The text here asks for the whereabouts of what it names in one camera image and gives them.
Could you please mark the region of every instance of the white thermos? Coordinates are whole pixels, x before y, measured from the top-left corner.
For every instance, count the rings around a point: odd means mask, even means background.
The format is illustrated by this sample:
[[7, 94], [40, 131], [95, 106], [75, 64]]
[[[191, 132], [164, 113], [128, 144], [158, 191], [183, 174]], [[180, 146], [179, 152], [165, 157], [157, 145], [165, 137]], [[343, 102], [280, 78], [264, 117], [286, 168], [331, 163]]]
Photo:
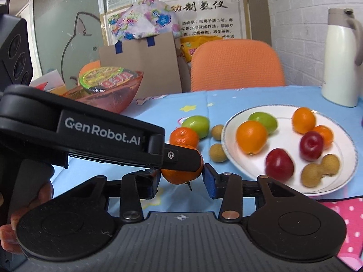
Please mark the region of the white thermos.
[[324, 98], [339, 105], [354, 107], [361, 92], [363, 28], [352, 9], [329, 9], [325, 45]]

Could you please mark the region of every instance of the stem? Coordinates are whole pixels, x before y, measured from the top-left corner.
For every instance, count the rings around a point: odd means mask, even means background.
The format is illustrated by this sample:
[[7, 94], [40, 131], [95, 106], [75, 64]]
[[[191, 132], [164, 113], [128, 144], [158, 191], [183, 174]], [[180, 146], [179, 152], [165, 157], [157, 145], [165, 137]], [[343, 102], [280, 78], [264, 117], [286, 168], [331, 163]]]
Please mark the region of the stem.
[[187, 183], [185, 183], [185, 184], [189, 186], [190, 191], [193, 191], [192, 187], [190, 186], [190, 182], [189, 181]]

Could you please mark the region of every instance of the floral fabric bag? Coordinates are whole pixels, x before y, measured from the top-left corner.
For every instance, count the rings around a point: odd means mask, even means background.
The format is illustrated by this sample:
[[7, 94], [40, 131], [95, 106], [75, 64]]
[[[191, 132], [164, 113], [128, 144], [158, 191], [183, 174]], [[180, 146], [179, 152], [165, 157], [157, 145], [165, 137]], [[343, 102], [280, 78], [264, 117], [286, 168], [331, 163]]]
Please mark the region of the floral fabric bag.
[[159, 0], [139, 0], [126, 12], [108, 19], [111, 32], [118, 41], [142, 39], [165, 32], [181, 36], [177, 16], [171, 7]]

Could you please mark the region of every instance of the yellow star pattern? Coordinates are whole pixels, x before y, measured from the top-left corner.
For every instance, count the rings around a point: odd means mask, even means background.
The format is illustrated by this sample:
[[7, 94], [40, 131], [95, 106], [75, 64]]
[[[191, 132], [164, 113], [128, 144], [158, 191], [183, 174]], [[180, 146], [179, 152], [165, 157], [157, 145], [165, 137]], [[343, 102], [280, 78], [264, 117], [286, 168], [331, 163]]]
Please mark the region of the yellow star pattern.
[[184, 107], [182, 107], [180, 110], [184, 111], [184, 112], [188, 112], [188, 111], [193, 111], [197, 108], [196, 105], [186, 105]]
[[153, 199], [150, 199], [150, 200], [142, 199], [141, 200], [142, 209], [144, 210], [151, 206], [159, 206], [161, 204], [160, 196], [162, 195], [163, 192], [164, 191], [162, 188], [158, 188], [157, 194], [155, 195], [155, 197]]

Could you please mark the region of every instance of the noodle cup lid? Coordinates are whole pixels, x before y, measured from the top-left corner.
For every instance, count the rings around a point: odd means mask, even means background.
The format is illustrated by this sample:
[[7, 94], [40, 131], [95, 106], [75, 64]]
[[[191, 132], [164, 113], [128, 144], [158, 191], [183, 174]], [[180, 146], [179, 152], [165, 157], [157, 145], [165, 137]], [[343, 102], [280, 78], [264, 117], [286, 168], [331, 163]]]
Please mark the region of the noodle cup lid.
[[100, 93], [137, 78], [137, 72], [122, 67], [99, 67], [81, 75], [79, 85], [91, 93]]

